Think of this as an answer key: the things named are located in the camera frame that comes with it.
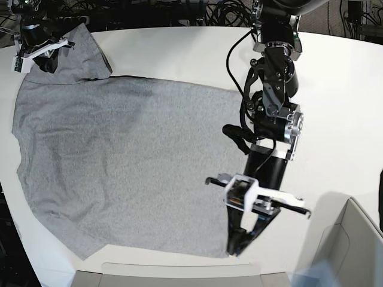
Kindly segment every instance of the cable bundle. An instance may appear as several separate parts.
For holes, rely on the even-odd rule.
[[[208,4],[206,26],[251,27],[251,10],[241,0],[223,0]]]

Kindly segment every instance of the white plastic part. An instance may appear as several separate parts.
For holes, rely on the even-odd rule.
[[[32,65],[34,64],[34,62],[33,62],[34,58],[40,56],[41,54],[44,54],[47,51],[55,50],[55,49],[58,49],[58,48],[65,46],[65,45],[68,45],[68,40],[65,38],[62,38],[57,43],[43,46],[43,48],[40,48],[40,49],[34,51],[33,53],[27,55],[26,57],[22,57],[23,63],[22,63],[22,69],[20,72],[21,73],[29,73],[31,71]],[[17,58],[18,58],[17,56],[14,56],[13,60],[12,60],[12,70],[14,70],[14,71],[15,71],[14,68],[15,68]]]
[[[290,193],[260,187],[259,181],[257,179],[250,178],[249,176],[244,175],[235,175],[231,179],[229,184],[226,185],[225,193],[227,193],[233,187],[236,181],[244,181],[249,182],[251,184],[244,197],[244,211],[252,211],[253,204],[256,202],[258,196],[267,196],[270,197],[272,200],[280,201],[290,206],[305,207],[304,200],[297,199],[294,195]]]

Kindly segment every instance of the gray t-shirt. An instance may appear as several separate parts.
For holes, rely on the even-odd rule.
[[[35,65],[20,88],[17,171],[36,218],[80,258],[106,244],[226,257],[218,173],[245,157],[222,134],[237,124],[237,92],[111,77],[84,25],[66,36],[59,67]]]

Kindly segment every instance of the gray fabric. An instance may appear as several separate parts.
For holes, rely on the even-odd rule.
[[[243,171],[221,132],[238,123],[238,93],[108,78],[86,28],[69,38],[59,70],[34,67],[16,100],[17,173],[36,218],[82,259],[106,244],[226,257],[223,189],[204,182]]]

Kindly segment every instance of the white tabletop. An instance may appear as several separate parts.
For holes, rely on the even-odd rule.
[[[235,90],[225,60],[229,48],[246,32],[245,28],[155,28],[93,35],[113,75]],[[383,46],[310,33],[300,37],[303,54],[296,62],[300,87],[293,102],[301,104],[305,122],[296,159],[288,164],[281,189],[303,197],[314,215],[307,220],[283,210],[239,258],[227,259],[108,245],[82,261],[50,234],[33,217],[16,174],[20,150],[11,128],[23,75],[11,72],[13,47],[0,49],[0,181],[39,280],[52,287],[69,286],[75,270],[150,277],[292,272],[311,264],[324,230],[340,220],[350,196],[361,198],[363,208],[378,223]],[[230,66],[241,85],[250,59],[260,57],[252,47],[248,38],[232,54]]]

